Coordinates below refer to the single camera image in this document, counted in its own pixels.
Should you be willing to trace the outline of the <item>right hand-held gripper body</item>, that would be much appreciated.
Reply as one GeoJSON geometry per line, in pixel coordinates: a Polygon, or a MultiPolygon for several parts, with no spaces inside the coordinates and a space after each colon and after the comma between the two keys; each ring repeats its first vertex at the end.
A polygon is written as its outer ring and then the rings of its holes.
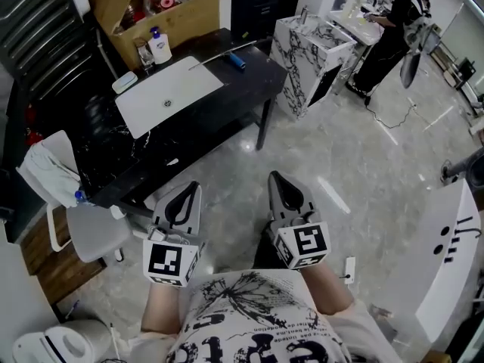
{"type": "Polygon", "coordinates": [[[267,231],[282,268],[317,265],[330,253],[328,226],[316,210],[279,219],[269,213],[267,231]]]}

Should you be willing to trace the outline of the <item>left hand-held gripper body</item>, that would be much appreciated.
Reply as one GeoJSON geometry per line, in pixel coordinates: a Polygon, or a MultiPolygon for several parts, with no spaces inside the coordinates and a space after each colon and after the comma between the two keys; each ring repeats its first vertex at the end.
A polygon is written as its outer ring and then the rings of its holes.
{"type": "Polygon", "coordinates": [[[206,245],[199,230],[199,219],[175,224],[154,218],[143,240],[144,276],[157,284],[186,287],[206,245]]]}

